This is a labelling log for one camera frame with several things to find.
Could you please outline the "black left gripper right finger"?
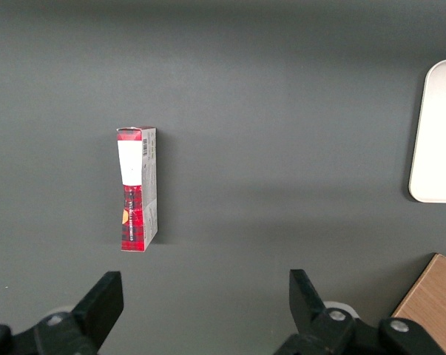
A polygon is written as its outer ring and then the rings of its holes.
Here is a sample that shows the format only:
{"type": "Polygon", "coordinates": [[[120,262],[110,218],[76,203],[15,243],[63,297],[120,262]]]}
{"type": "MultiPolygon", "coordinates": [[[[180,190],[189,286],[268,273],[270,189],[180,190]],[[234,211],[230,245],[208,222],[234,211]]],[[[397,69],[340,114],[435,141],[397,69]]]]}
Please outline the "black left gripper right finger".
{"type": "Polygon", "coordinates": [[[327,307],[302,269],[289,273],[289,305],[297,327],[276,354],[443,354],[418,323],[386,318],[367,325],[339,307],[327,307]]]}

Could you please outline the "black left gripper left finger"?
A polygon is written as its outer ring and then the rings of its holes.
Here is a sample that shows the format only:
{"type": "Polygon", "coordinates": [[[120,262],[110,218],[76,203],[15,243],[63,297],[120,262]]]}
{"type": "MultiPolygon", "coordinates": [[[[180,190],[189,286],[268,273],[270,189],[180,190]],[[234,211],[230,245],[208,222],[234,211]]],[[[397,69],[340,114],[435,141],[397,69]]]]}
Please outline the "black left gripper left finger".
{"type": "Polygon", "coordinates": [[[20,334],[0,324],[0,354],[97,354],[124,309],[121,272],[108,271],[71,311],[20,334]]]}

